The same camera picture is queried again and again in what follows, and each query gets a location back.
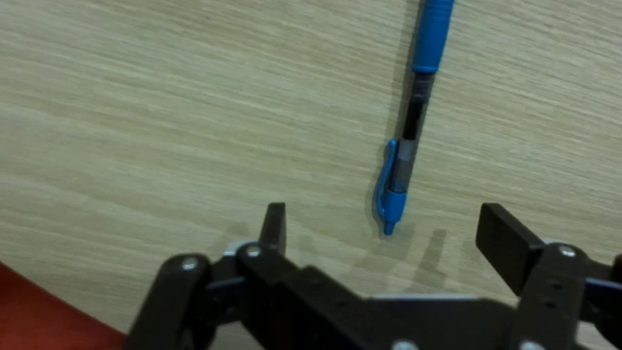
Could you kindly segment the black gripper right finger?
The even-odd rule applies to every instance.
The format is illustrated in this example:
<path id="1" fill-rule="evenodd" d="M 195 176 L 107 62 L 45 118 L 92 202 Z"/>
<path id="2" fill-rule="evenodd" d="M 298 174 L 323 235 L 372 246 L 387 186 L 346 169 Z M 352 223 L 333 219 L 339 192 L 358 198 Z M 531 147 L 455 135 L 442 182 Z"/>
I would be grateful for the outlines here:
<path id="1" fill-rule="evenodd" d="M 502 204 L 484 202 L 478 215 L 477 246 L 510 289 L 519 295 L 545 240 Z"/>

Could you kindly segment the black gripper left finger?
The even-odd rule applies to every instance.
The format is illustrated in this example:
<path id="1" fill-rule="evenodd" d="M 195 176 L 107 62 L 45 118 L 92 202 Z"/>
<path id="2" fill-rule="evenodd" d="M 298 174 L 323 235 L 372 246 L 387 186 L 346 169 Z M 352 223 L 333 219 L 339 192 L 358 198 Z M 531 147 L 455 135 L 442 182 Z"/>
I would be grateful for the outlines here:
<path id="1" fill-rule="evenodd" d="M 270 202 L 265 213 L 259 242 L 270 250 L 286 250 L 286 204 Z"/>

